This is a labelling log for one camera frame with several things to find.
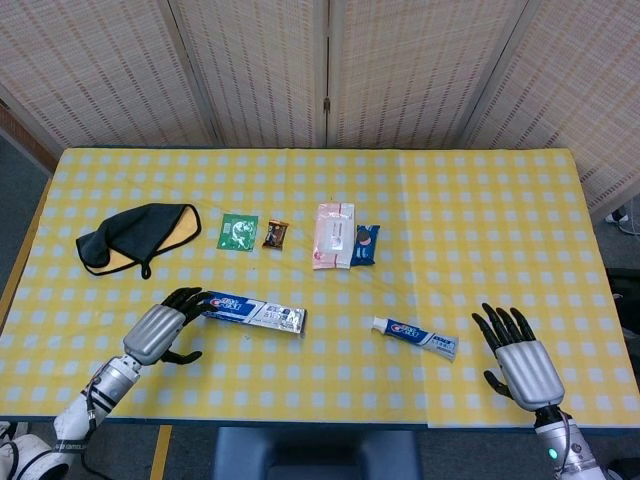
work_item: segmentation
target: blue snack package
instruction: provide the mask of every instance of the blue snack package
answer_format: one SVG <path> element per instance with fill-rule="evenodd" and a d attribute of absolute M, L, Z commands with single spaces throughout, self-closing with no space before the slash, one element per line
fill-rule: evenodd
<path fill-rule="evenodd" d="M 353 247 L 351 266 L 373 265 L 373 254 L 376 251 L 380 225 L 358 225 L 356 228 L 356 244 Z"/>

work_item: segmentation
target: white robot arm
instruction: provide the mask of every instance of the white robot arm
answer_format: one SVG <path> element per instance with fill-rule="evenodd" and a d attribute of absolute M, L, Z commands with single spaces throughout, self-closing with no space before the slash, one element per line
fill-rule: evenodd
<path fill-rule="evenodd" d="M 102 365 L 87 386 L 56 417 L 51 448 L 35 435 L 0 447 L 0 480 L 62 480 L 74 459 L 84 455 L 91 435 L 140 378 L 143 366 L 158 360 L 184 365 L 202 355 L 179 355 L 169 347 L 189 322 L 215 308 L 200 288 L 181 288 L 145 313 L 123 340 L 125 354 Z"/>
<path fill-rule="evenodd" d="M 496 356 L 507 384 L 489 370 L 484 372 L 484 377 L 497 393 L 535 412 L 534 428 L 553 461 L 556 479 L 606 480 L 575 420 L 559 407 L 564 386 L 527 319 L 512 308 L 516 325 L 501 308 L 494 310 L 486 303 L 482 308 L 493 328 L 477 313 L 472 317 Z"/>

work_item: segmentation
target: toothpaste cap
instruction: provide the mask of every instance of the toothpaste cap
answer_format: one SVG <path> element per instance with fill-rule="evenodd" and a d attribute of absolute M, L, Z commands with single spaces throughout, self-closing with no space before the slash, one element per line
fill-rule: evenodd
<path fill-rule="evenodd" d="M 386 318 L 373 317 L 373 325 L 371 328 L 378 330 L 380 333 L 384 333 L 387 330 L 387 324 L 389 320 Z"/>

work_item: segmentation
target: woven screen panel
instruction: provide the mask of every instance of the woven screen panel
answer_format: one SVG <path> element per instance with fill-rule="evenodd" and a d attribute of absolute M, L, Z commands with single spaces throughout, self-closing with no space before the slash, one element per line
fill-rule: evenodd
<path fill-rule="evenodd" d="M 331 106 L 337 146 L 450 146 L 506 24 L 521 11 L 512 0 L 348 0 L 335 53 L 339 102 Z"/>
<path fill-rule="evenodd" d="M 317 146 L 314 2 L 176 4 L 225 144 Z"/>
<path fill-rule="evenodd" d="M 206 145 L 152 0 L 1 2 L 0 84 L 61 147 Z"/>
<path fill-rule="evenodd" d="M 544 0 L 465 146 L 569 147 L 604 216 L 640 189 L 638 72 L 640 2 Z"/>

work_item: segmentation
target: yellow checkered tablecloth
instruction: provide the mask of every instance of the yellow checkered tablecloth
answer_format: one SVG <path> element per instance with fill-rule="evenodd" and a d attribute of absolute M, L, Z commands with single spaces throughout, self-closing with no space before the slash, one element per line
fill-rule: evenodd
<path fill-rule="evenodd" d="M 313 271 L 320 202 L 381 225 L 376 264 Z M 192 203 L 203 230 L 139 267 L 94 277 L 74 240 L 116 212 Z M 253 252 L 216 249 L 223 213 L 260 217 Z M 291 226 L 262 249 L 268 220 Z M 308 309 L 306 336 L 200 318 L 116 408 L 138 419 L 530 425 L 485 384 L 472 324 L 515 305 L 582 425 L 637 426 L 638 389 L 571 154 L 532 151 L 67 150 L 0 337 L 0 415 L 56 415 L 149 306 L 201 285 Z M 374 315 L 458 335 L 453 364 L 370 330 Z"/>

